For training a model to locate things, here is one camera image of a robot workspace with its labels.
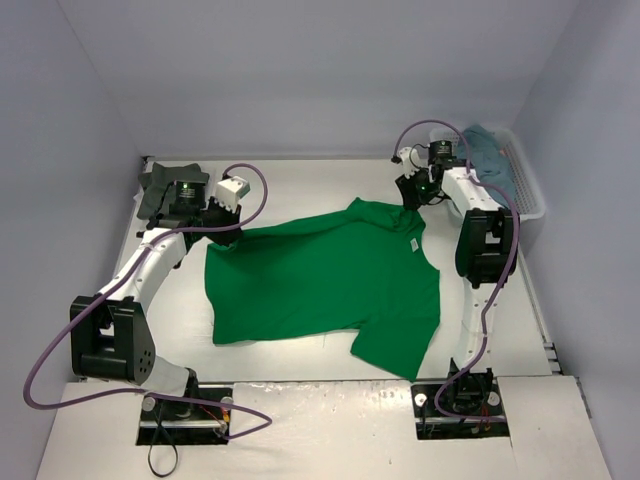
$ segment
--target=laundry basket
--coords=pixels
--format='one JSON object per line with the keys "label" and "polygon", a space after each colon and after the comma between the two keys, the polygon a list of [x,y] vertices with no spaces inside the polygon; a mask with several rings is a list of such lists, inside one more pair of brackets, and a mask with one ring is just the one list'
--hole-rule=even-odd
{"label": "laundry basket", "polygon": [[[542,218],[545,212],[544,199],[536,182],[524,150],[515,134],[507,128],[489,128],[500,144],[501,149],[511,162],[514,181],[516,184],[516,207],[520,214],[520,221]],[[453,148],[458,146],[458,135],[448,128],[434,128],[431,130],[430,140],[449,140]]]}

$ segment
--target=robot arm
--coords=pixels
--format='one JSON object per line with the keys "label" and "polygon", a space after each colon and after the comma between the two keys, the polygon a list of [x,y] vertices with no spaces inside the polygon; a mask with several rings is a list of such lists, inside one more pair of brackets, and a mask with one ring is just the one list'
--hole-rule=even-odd
{"label": "robot arm", "polygon": [[[415,148],[403,148],[392,161],[403,165],[404,174],[396,184],[405,209],[417,210],[442,192],[464,215],[455,258],[457,273],[464,282],[464,310],[460,339],[453,355],[456,367],[462,369],[482,348],[485,333],[481,312],[507,264],[514,219],[484,188],[471,182],[475,171],[467,173],[465,162],[453,157],[451,142],[432,142],[427,161],[419,158]],[[514,261],[509,275],[515,267]],[[491,309],[485,317],[486,354],[472,372],[482,371],[490,364],[493,314]]]}
{"label": "robot arm", "polygon": [[[164,235],[166,232],[181,227],[222,227],[239,223],[239,200],[248,193],[249,183],[240,177],[218,182],[206,210],[202,210],[204,187],[204,184],[188,182],[177,185],[170,213],[150,219],[136,252],[97,296],[111,289],[142,261],[135,275],[72,330],[72,367],[76,375],[119,380],[167,395],[197,394],[195,372],[156,355],[146,314],[164,279],[180,266],[191,246],[201,238],[201,235],[182,232]],[[235,229],[207,237],[229,245],[240,235],[241,230]],[[71,305],[71,319],[94,298],[77,297]]]}

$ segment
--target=green shirt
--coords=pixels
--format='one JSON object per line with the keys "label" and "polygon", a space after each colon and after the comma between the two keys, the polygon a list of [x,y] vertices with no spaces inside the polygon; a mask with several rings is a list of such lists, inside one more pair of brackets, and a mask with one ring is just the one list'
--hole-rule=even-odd
{"label": "green shirt", "polygon": [[360,333],[351,353],[415,380],[440,321],[439,272],[417,212],[357,198],[341,212],[244,232],[207,249],[213,342]]}

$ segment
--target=gray wall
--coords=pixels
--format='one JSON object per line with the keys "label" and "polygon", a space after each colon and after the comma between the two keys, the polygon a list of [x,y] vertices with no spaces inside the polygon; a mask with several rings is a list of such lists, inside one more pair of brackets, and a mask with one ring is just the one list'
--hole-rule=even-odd
{"label": "gray wall", "polygon": [[[73,298],[108,278],[140,163],[55,0],[3,2],[0,65],[0,476],[22,480],[54,417],[23,404],[22,384]],[[70,375],[64,342],[37,398],[59,400]]]}
{"label": "gray wall", "polygon": [[142,153],[390,155],[510,125],[578,0],[60,3]]}
{"label": "gray wall", "polygon": [[640,2],[583,0],[518,116],[548,203],[524,239],[616,479],[640,471]]}

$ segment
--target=purple cable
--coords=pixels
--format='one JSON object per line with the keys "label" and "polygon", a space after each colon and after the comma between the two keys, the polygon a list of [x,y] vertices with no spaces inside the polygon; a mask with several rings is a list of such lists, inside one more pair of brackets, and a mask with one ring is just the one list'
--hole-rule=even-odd
{"label": "purple cable", "polygon": [[[419,122],[416,122],[416,123],[413,123],[413,124],[409,125],[404,130],[404,132],[402,132],[400,134],[400,137],[398,138],[398,141],[396,142],[394,155],[397,155],[398,148],[400,147],[400,142],[402,142],[402,139],[404,138],[406,133],[409,130],[413,129],[414,127],[417,127],[418,125],[424,125],[426,123],[437,123],[437,124],[440,124],[440,125],[444,125],[445,127],[448,127],[451,130],[453,130],[458,135],[458,137],[460,137],[460,139],[464,142],[464,146],[465,146],[465,149],[467,151],[466,168],[467,168],[467,173],[470,173],[471,172],[471,147],[469,146],[469,142],[467,142],[467,139],[464,138],[464,135],[462,135],[462,132],[460,132],[460,130],[458,130],[456,127],[454,127],[450,123],[443,122],[442,120],[434,120],[434,119],[420,120]],[[473,183],[474,185],[476,185],[478,187],[490,188],[492,190],[495,190],[500,195],[502,195],[502,198],[504,198],[507,201],[507,204],[509,205],[509,210],[511,210],[511,215],[513,215],[513,237],[512,237],[512,240],[511,240],[511,248],[509,249],[509,256],[507,257],[507,264],[505,265],[504,270],[502,270],[502,273],[500,274],[500,278],[498,279],[498,283],[496,283],[496,287],[493,289],[493,292],[491,292],[491,296],[489,297],[489,300],[487,301],[487,304],[484,306],[484,308],[482,309],[482,312],[480,313],[480,319],[482,321],[482,333],[484,335],[484,338],[482,339],[482,345],[480,347],[480,350],[478,351],[476,356],[471,360],[471,362],[469,362],[468,365],[466,365],[462,370],[460,370],[458,373],[456,373],[451,378],[449,378],[438,389],[438,392],[436,393],[436,397],[434,399],[434,403],[435,403],[435,406],[436,406],[436,409],[438,410],[438,412],[440,412],[442,415],[445,415],[447,417],[459,418],[459,419],[462,419],[462,420],[478,421],[478,422],[480,422],[480,421],[483,421],[483,422],[505,422],[506,419],[502,418],[502,417],[479,417],[479,416],[473,416],[473,415],[460,415],[458,413],[448,412],[448,411],[446,411],[444,408],[442,408],[440,406],[440,397],[442,396],[442,394],[444,392],[446,392],[447,389],[449,389],[449,387],[451,387],[451,385],[453,385],[456,382],[456,380],[458,380],[463,375],[466,375],[467,373],[469,373],[471,371],[471,369],[478,364],[478,362],[480,361],[480,359],[484,355],[485,350],[487,349],[487,341],[488,341],[487,340],[487,312],[489,311],[489,309],[493,305],[493,302],[495,301],[496,297],[498,296],[498,293],[500,293],[500,289],[504,286],[505,282],[507,281],[507,277],[509,276],[509,270],[511,270],[511,265],[513,265],[513,262],[515,261],[515,258],[516,258],[516,251],[518,249],[518,239],[520,238],[520,218],[518,217],[518,208],[516,207],[515,202],[509,197],[509,195],[507,195],[507,192],[505,192],[500,187],[496,187],[495,185],[490,185],[488,183],[482,183],[482,182],[476,180],[471,175],[469,176],[469,179],[471,180],[471,183]]]}
{"label": "purple cable", "polygon": [[[248,168],[250,170],[253,170],[258,175],[258,177],[260,177],[260,181],[262,182],[262,186],[263,186],[264,192],[262,194],[262,202],[260,202],[260,206],[258,207],[258,209],[255,211],[255,213],[253,215],[251,215],[249,218],[247,218],[246,220],[243,220],[242,222],[240,222],[240,223],[238,223],[236,225],[229,225],[229,226],[226,226],[226,227],[214,227],[214,228],[181,227],[181,228],[174,228],[173,230],[169,230],[169,231],[164,232],[164,233],[158,235],[157,237],[155,237],[152,241],[149,242],[149,246],[153,247],[153,246],[157,245],[163,239],[165,239],[168,236],[173,235],[175,233],[218,233],[218,232],[228,232],[230,230],[235,230],[237,228],[243,227],[244,225],[246,225],[249,222],[253,221],[258,215],[260,215],[260,213],[262,213],[262,210],[264,209],[265,204],[267,203],[267,197],[269,195],[269,190],[267,188],[267,180],[266,180],[266,178],[264,178],[264,175],[262,174],[262,172],[258,168],[254,167],[253,165],[250,165],[248,163],[236,163],[234,165],[231,165],[230,167],[228,167],[224,171],[224,174],[227,174],[229,171],[231,171],[234,168]],[[144,261],[147,259],[147,257],[149,256],[150,252],[151,252],[151,248],[147,248],[144,252],[142,252],[142,254],[136,259],[136,261],[134,262],[132,267],[129,269],[129,271],[122,277],[122,279],[118,283],[116,283],[113,287],[111,287],[109,290],[107,290],[102,295],[97,297],[93,302],[91,302],[91,304],[87,308],[85,308],[79,315],[77,315],[71,322],[69,322],[60,331],[60,333],[58,333],[58,335],[56,335],[56,337],[51,341],[51,343],[44,349],[44,351],[42,352],[40,357],[38,357],[38,360],[36,360],[36,363],[31,368],[31,371],[29,372],[29,375],[27,375],[27,379],[24,382],[24,387],[22,389],[22,398],[24,399],[25,403],[27,405],[29,405],[31,408],[34,408],[36,410],[56,410],[56,409],[59,409],[59,408],[70,407],[72,405],[77,405],[79,403],[88,402],[90,400],[95,400],[97,398],[107,397],[109,395],[117,395],[117,394],[120,394],[120,393],[139,393],[139,394],[147,394],[148,393],[149,396],[151,396],[153,398],[160,399],[160,400],[169,400],[169,401],[176,401],[176,402],[192,403],[192,404],[197,404],[197,405],[224,408],[226,410],[238,410],[238,411],[249,413],[251,415],[259,417],[259,418],[261,418],[261,419],[263,419],[265,421],[265,423],[263,423],[261,425],[258,425],[257,427],[250,428],[249,430],[245,430],[244,432],[236,433],[234,435],[229,435],[228,437],[225,437],[228,440],[231,440],[231,439],[234,439],[234,438],[239,438],[239,437],[242,437],[244,435],[248,435],[250,433],[256,432],[258,430],[262,430],[263,428],[266,428],[269,425],[271,425],[272,420],[271,420],[270,417],[268,417],[264,413],[258,412],[256,410],[252,410],[251,408],[242,407],[240,405],[233,405],[233,404],[214,402],[214,401],[211,401],[211,400],[202,400],[202,399],[185,398],[185,397],[175,397],[173,395],[164,395],[164,394],[160,394],[160,393],[146,392],[142,388],[135,388],[135,387],[116,388],[116,389],[113,389],[113,390],[108,390],[106,392],[94,393],[93,395],[86,395],[84,397],[74,398],[72,400],[67,400],[66,402],[59,402],[59,403],[43,404],[43,403],[38,403],[33,399],[32,395],[31,395],[31,387],[33,386],[33,381],[35,380],[35,377],[38,374],[38,371],[40,370],[40,368],[42,368],[42,365],[44,364],[44,362],[47,360],[47,358],[49,358],[49,355],[51,355],[53,350],[60,344],[60,342],[64,339],[64,337],[66,337],[69,334],[69,332],[71,332],[71,330],[73,330],[93,310],[95,310],[98,305],[100,305],[108,297],[113,295],[113,293],[118,291],[118,289],[120,289],[132,277],[132,275],[136,272],[136,270],[138,270],[138,267],[140,267],[140,265],[142,265],[144,263]]]}

